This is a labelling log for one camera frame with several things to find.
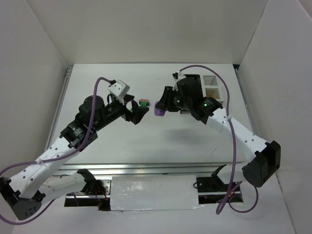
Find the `purple rounded lego brick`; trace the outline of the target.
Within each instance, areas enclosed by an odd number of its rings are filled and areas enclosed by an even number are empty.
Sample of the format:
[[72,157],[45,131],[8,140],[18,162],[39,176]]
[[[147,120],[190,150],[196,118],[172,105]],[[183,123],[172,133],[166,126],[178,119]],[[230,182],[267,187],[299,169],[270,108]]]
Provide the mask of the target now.
[[156,107],[157,104],[158,104],[158,102],[155,103],[154,114],[155,114],[155,116],[163,117],[165,115],[165,111],[157,108]]

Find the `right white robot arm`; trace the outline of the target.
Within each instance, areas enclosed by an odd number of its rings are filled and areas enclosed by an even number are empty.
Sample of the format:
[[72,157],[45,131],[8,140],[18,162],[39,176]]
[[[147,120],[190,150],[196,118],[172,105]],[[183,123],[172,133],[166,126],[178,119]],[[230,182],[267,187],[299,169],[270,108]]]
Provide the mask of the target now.
[[229,142],[235,143],[236,152],[246,161],[235,166],[222,165],[212,174],[216,183],[228,185],[247,181],[260,188],[279,169],[281,146],[258,137],[227,114],[223,105],[213,97],[202,94],[200,84],[186,77],[175,86],[166,86],[161,99],[155,104],[155,115],[165,112],[189,111],[191,116],[218,131]]

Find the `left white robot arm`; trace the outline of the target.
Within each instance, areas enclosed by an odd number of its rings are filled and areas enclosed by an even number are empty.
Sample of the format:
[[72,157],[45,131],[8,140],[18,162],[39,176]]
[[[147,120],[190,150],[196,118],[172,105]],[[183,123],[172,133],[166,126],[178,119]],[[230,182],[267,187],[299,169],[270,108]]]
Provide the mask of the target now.
[[13,210],[20,224],[31,221],[31,216],[41,206],[65,194],[82,192],[84,194],[104,194],[105,187],[87,169],[79,169],[71,175],[52,178],[69,159],[82,152],[98,137],[97,132],[118,118],[138,124],[149,111],[139,106],[134,96],[126,95],[131,102],[129,110],[126,103],[113,98],[108,105],[100,96],[89,96],[79,106],[75,119],[60,133],[57,140],[34,162],[11,178],[0,178],[0,194]]

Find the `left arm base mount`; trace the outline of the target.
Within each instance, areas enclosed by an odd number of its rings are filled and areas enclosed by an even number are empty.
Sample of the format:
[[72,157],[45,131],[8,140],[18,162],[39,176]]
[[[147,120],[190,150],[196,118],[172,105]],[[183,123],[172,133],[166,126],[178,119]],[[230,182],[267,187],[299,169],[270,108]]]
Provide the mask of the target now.
[[85,184],[82,189],[65,197],[64,207],[96,207],[99,211],[110,211],[111,180],[96,179],[87,169],[79,169]]

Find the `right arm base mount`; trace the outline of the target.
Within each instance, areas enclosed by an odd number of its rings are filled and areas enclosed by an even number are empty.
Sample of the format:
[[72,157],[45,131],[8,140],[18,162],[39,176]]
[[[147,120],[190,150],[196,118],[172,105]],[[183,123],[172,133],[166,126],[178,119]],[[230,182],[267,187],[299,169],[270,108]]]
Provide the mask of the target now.
[[199,204],[217,204],[227,193],[228,184],[212,177],[197,177],[193,187],[198,192]]

